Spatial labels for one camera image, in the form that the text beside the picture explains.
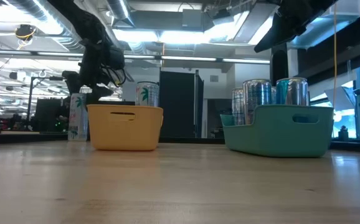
table surface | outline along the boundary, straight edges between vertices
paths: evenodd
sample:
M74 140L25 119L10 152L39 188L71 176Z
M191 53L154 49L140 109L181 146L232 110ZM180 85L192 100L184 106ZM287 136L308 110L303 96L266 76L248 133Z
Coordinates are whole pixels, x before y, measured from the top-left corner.
M360 223L360 154L275 159L222 145L0 145L0 224Z

can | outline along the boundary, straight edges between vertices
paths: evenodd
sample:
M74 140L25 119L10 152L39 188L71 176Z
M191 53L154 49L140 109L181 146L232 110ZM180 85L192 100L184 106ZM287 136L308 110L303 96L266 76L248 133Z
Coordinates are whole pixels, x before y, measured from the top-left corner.
M136 106L159 106L159 85L155 82L138 82Z
M272 86L272 104L277 104L277 88Z
M235 88L232 90L232 116L234 117L235 125L245 124L244 113L244 90L242 88Z
M277 81L277 103L308 106L308 84L305 78L284 78Z
M272 84L270 80L247 80L243 83L245 123L252 124L255 108L272 103Z
M68 140L87 141L86 93L72 93L69 110Z

